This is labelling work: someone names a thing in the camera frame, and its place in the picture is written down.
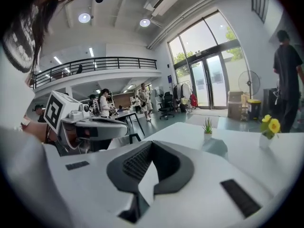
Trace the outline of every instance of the flower vase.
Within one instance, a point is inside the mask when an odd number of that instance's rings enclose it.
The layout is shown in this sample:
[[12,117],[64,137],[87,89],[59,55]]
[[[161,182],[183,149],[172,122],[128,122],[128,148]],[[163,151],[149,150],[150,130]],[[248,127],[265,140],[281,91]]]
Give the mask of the flower vase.
[[259,141],[259,147],[264,150],[269,149],[269,145],[271,144],[271,142],[272,142],[272,138],[268,139],[266,136],[261,134],[260,141]]
[[204,143],[207,143],[210,139],[212,138],[212,134],[211,133],[204,133]]

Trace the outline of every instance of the red bag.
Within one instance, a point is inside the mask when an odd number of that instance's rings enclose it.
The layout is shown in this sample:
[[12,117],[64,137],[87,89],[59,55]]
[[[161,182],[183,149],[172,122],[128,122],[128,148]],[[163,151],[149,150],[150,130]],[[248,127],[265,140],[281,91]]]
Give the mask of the red bag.
[[198,99],[196,98],[196,96],[194,94],[190,95],[190,101],[191,101],[192,107],[198,106]]

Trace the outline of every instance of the white column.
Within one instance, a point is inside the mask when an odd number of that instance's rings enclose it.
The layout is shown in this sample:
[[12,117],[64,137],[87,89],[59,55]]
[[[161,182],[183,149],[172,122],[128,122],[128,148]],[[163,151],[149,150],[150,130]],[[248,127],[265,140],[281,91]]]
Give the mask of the white column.
[[73,92],[72,92],[72,87],[68,86],[66,87],[66,93],[68,93],[68,95],[73,98]]

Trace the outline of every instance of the yellow lid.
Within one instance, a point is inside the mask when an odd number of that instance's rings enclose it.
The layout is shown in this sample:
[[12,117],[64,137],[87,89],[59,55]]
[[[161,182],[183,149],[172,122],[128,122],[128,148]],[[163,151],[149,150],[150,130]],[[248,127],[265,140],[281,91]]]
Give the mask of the yellow lid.
[[255,99],[248,99],[247,102],[248,103],[261,103],[260,100],[255,100]]

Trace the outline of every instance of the office chair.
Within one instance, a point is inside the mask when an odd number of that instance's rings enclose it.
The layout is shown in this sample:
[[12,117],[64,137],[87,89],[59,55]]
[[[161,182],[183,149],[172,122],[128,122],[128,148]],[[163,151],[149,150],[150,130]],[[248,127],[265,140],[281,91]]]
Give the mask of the office chair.
[[170,92],[165,93],[163,104],[161,104],[161,108],[159,109],[159,111],[161,112],[160,119],[162,117],[165,117],[167,120],[168,116],[175,117],[173,114],[168,113],[170,111],[173,111],[173,109],[174,109],[174,107],[172,105],[172,98],[173,98],[173,95],[171,95]]

